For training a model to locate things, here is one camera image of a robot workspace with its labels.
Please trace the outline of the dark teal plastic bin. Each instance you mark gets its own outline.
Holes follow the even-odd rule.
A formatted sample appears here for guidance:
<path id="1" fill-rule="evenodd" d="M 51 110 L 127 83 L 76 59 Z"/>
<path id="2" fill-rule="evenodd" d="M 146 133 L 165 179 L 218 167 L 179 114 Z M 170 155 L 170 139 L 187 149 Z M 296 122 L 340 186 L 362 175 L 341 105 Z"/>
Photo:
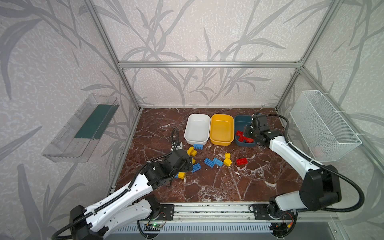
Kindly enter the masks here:
<path id="1" fill-rule="evenodd" d="M 235 116 L 234 121 L 235 121 L 235 130 L 234 130 L 235 139 L 234 139 L 234 142 L 236 143 L 236 145 L 238 145 L 240 147 L 246 147 L 246 148 L 255 147 L 257 145 L 255 142 L 253 142 L 253 143 L 241 142 L 241 141 L 239 141 L 240 136 L 237 135 L 237 131 L 243 132 L 246 125 L 251 124 L 252 117 L 246 116 L 246 115 L 237 115 L 237 116 Z"/>

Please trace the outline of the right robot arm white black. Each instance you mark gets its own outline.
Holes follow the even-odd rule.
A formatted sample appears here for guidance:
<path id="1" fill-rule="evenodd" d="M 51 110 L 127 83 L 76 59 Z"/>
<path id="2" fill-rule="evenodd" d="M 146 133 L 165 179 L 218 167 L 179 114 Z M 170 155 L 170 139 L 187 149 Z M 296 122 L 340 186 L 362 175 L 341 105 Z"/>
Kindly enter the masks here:
<path id="1" fill-rule="evenodd" d="M 282 157 L 303 180 L 298 191 L 270 198 L 268 213 L 273 218 L 278 218 L 283 212 L 290 210 L 348 213 L 364 205 L 365 194 L 355 182 L 340 174 L 334 166 L 326 166 L 309 157 L 289 142 L 285 133 L 270 129 L 268 115 L 253 114 L 252 121 L 245 127 L 244 134 L 246 138 L 253 139 Z M 358 193 L 358 201 L 351 207 L 333 208 L 332 206 L 342 200 L 340 181 L 345 181 Z"/>

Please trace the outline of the aluminium front rail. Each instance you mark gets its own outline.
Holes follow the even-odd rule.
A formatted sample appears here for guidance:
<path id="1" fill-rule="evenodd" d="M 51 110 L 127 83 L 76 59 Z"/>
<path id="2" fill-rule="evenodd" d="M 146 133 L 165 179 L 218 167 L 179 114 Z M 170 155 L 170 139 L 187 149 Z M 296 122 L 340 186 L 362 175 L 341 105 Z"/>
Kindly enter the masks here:
<path id="1" fill-rule="evenodd" d="M 250 223 L 285 222 L 292 220 L 294 213 L 272 219 L 267 214 L 266 202 L 174 202 L 173 208 L 159 215 L 167 224 L 176 223 Z"/>

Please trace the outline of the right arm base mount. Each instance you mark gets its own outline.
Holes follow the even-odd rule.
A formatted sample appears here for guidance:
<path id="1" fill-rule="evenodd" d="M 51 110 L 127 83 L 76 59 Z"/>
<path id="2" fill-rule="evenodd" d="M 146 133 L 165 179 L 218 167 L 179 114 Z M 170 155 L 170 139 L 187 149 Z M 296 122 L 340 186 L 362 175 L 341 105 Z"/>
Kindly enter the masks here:
<path id="1" fill-rule="evenodd" d="M 293 220 L 295 213 L 293 210 L 282 211 L 276 204 L 256 203 L 248 207 L 254 215 L 255 220 Z"/>

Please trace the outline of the clear plastic wall shelf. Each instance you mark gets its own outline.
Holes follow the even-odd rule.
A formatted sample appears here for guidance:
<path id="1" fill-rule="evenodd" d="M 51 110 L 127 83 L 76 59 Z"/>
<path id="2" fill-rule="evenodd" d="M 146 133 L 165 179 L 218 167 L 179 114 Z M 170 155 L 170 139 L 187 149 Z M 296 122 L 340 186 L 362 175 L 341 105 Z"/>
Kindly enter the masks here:
<path id="1" fill-rule="evenodd" d="M 117 97 L 89 94 L 42 156 L 54 163 L 86 163 L 119 106 Z"/>

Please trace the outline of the yellow brick far left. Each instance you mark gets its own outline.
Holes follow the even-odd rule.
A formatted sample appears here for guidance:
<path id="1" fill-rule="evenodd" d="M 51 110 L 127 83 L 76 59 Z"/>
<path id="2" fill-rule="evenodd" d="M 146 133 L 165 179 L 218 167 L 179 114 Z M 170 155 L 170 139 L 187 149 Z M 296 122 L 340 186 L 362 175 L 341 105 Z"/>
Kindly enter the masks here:
<path id="1" fill-rule="evenodd" d="M 178 177 L 179 179 L 184 180 L 185 177 L 186 177 L 186 173 L 180 172 L 180 173 L 178 173 L 177 177 Z"/>

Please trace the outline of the yellow brick lower centre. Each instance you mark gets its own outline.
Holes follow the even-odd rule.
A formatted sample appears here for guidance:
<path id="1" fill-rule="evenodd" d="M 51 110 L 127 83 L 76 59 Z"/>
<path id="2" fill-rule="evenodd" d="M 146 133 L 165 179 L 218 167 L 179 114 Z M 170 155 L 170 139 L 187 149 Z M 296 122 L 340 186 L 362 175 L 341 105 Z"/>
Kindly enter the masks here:
<path id="1" fill-rule="evenodd" d="M 225 158 L 224 160 L 224 165 L 227 167 L 230 167 L 232 165 L 232 161 L 229 158 Z"/>

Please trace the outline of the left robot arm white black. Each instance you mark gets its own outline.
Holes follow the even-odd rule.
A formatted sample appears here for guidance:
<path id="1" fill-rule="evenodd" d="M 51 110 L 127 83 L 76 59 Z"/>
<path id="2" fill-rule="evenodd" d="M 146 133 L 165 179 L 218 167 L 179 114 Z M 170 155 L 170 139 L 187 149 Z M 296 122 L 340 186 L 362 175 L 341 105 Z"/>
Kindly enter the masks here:
<path id="1" fill-rule="evenodd" d="M 179 173 L 193 169 L 193 160 L 182 148 L 178 129 L 171 133 L 171 151 L 147 161 L 133 179 L 103 200 L 70 212 L 70 222 L 52 235 L 53 240 L 104 240 L 125 224 L 159 215 L 160 203 L 148 195 L 171 185 Z"/>

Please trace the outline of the white plastic bin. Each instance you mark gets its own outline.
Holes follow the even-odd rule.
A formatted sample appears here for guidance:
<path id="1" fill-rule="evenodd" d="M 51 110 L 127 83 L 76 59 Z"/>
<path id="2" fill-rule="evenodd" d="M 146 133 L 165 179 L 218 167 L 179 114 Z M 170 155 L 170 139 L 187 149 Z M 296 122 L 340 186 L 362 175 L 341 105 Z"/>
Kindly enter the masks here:
<path id="1" fill-rule="evenodd" d="M 209 139 L 211 117 L 204 114 L 191 114 L 188 117 L 184 138 L 188 144 L 205 145 Z"/>

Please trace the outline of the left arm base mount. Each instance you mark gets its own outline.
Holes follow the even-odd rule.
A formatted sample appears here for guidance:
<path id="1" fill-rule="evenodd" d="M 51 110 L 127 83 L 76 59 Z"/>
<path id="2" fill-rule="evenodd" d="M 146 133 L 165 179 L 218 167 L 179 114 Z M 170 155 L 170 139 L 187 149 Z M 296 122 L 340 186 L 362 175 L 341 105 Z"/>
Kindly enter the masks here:
<path id="1" fill-rule="evenodd" d="M 149 215 L 141 221 L 171 221 L 174 218 L 174 204 L 160 204 Z"/>

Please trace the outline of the blue brick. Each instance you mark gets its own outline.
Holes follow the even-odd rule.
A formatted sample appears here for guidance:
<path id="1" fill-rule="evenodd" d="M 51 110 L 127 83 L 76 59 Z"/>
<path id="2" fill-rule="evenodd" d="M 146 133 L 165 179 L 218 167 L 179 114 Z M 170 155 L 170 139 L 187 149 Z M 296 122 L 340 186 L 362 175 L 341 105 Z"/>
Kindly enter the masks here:
<path id="1" fill-rule="evenodd" d="M 193 147 L 195 150 L 202 150 L 204 146 L 200 144 L 194 144 Z"/>
<path id="2" fill-rule="evenodd" d="M 201 168 L 202 168 L 201 165 L 199 163 L 197 163 L 197 164 L 193 165 L 193 169 L 192 169 L 191 173 L 195 173 L 198 170 L 200 170 Z"/>
<path id="3" fill-rule="evenodd" d="M 219 167 L 222 167 L 224 165 L 224 163 L 221 160 L 217 159 L 217 158 L 214 158 L 213 162 L 215 163 L 215 165 L 217 165 Z"/>
<path id="4" fill-rule="evenodd" d="M 215 163 L 212 160 L 208 159 L 208 158 L 205 158 L 204 163 L 207 166 L 209 166 L 210 168 L 213 168 L 215 166 Z"/>

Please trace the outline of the yellow plastic bin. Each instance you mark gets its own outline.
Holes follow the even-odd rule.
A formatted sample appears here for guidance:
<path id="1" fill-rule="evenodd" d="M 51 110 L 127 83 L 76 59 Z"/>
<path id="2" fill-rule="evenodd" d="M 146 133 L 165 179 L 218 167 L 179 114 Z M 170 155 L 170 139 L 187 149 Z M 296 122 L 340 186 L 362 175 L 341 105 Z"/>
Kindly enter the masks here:
<path id="1" fill-rule="evenodd" d="M 234 118 L 215 114 L 211 117 L 210 140 L 213 145 L 229 146 L 235 138 Z"/>

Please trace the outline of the blue brick by white bin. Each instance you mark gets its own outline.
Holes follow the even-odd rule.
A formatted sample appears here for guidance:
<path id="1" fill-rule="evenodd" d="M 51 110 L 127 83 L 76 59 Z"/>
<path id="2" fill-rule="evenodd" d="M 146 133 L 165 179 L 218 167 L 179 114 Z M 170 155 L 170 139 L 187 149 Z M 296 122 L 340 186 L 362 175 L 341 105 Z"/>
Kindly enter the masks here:
<path id="1" fill-rule="evenodd" d="M 195 150 L 202 150 L 204 146 L 200 144 L 194 144 L 193 147 Z"/>

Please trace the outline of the red brick wide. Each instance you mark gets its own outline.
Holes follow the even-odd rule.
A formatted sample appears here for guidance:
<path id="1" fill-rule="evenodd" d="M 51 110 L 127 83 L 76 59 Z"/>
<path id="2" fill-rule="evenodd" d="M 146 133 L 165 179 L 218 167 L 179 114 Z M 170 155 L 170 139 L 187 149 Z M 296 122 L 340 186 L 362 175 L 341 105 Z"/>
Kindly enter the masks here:
<path id="1" fill-rule="evenodd" d="M 236 160 L 236 165 L 237 166 L 244 166 L 248 163 L 247 158 L 241 158 Z"/>

